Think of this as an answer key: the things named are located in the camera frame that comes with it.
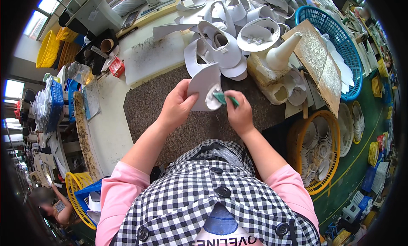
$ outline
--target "floor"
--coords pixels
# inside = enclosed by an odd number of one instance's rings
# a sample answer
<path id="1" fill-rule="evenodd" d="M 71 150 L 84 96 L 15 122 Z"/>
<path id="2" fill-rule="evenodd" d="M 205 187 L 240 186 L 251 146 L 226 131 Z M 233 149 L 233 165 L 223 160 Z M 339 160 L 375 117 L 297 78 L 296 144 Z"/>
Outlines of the floor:
<path id="1" fill-rule="evenodd" d="M 327 230 L 327 226 L 342 215 L 343 207 L 350 203 L 354 192 L 359 186 L 366 173 L 368 163 L 368 149 L 372 141 L 376 141 L 378 135 L 385 132 L 388 126 L 385 118 L 388 107 L 380 98 L 375 98 L 371 89 L 371 81 L 363 80 L 360 95 L 357 98 L 361 105 L 365 119 L 365 130 L 362 140 L 358 145 L 352 144 L 349 153 L 340 158 L 336 173 L 329 186 L 316 195 L 312 196 L 314 210 L 319 219 L 319 230 L 321 234 Z M 287 135 L 287 131 L 294 121 L 301 118 L 297 114 L 286 119 L 283 123 L 266 129 L 262 132 L 268 142 L 283 156 L 286 157 L 286 141 L 275 136 Z"/>

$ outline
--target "cardboard sheet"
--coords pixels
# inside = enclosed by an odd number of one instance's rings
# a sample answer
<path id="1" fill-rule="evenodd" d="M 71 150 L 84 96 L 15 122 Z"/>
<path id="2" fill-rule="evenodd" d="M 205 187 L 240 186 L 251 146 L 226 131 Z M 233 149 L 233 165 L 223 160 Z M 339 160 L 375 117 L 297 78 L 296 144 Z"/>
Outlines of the cardboard sheet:
<path id="1" fill-rule="evenodd" d="M 320 96 L 337 118 L 341 97 L 340 70 L 328 52 L 326 44 L 309 20 L 304 20 L 284 34 L 283 40 L 287 40 L 296 32 L 302 34 L 302 39 L 300 39 L 294 53 L 308 70 Z"/>

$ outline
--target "plastic stool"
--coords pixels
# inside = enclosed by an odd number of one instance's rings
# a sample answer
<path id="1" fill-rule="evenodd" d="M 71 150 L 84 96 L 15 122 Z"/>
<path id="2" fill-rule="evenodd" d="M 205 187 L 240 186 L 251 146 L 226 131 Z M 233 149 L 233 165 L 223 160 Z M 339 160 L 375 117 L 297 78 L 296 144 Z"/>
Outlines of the plastic stool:
<path id="1" fill-rule="evenodd" d="M 347 208 L 343 208 L 343 219 L 347 220 L 349 223 L 353 223 L 360 212 L 360 208 L 354 204 L 350 203 Z"/>

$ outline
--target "checkered shirt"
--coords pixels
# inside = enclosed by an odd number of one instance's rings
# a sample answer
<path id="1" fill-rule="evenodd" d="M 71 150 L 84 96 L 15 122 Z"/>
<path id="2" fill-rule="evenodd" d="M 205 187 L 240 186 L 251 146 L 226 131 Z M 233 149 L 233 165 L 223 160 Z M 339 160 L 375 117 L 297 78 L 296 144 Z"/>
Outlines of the checkered shirt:
<path id="1" fill-rule="evenodd" d="M 209 153 L 227 148 L 241 165 Z M 221 168 L 215 173 L 211 168 Z M 193 245 L 217 202 L 238 225 L 265 245 L 319 245 L 319 234 L 305 217 L 293 212 L 267 184 L 254 177 L 251 159 L 235 142 L 206 140 L 171 163 L 161 177 L 135 199 L 111 245 Z M 217 194 L 230 189 L 229 197 Z M 277 234 L 281 223 L 287 233 Z M 140 230 L 148 237 L 140 239 Z"/>

